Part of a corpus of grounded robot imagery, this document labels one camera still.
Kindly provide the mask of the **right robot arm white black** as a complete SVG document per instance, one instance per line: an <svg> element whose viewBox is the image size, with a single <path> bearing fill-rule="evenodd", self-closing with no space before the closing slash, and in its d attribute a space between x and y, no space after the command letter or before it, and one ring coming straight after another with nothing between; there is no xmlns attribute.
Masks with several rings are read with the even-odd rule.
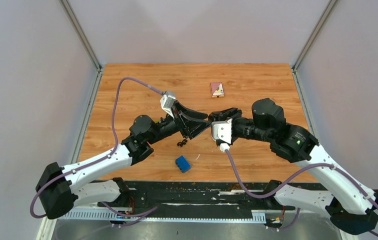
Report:
<svg viewBox="0 0 378 240"><path fill-rule="evenodd" d="M283 182L270 181L256 199L274 209L278 205L293 206L320 214L340 230L353 236L374 233L378 223L378 189L360 183L344 170L305 128L287 123L284 110L269 98L252 104L252 118L229 108L212 112L211 135L223 153L239 138L262 141L278 157L298 166L298 172L309 172L325 191L307 190Z"/></svg>

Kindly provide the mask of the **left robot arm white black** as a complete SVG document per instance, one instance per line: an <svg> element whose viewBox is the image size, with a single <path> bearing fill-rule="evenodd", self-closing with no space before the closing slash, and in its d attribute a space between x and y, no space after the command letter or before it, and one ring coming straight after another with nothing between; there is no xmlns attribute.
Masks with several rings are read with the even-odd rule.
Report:
<svg viewBox="0 0 378 240"><path fill-rule="evenodd" d="M47 165L36 185L36 195L30 206L34 218L36 200L40 200L50 220L57 219L77 204L85 204L90 194L84 193L95 180L109 172L133 166L153 153L152 144L175 133L193 139L210 127L208 114L181 105L177 100L164 118L154 121L148 115L136 117L130 134L111 149L85 161L60 166L57 162Z"/></svg>

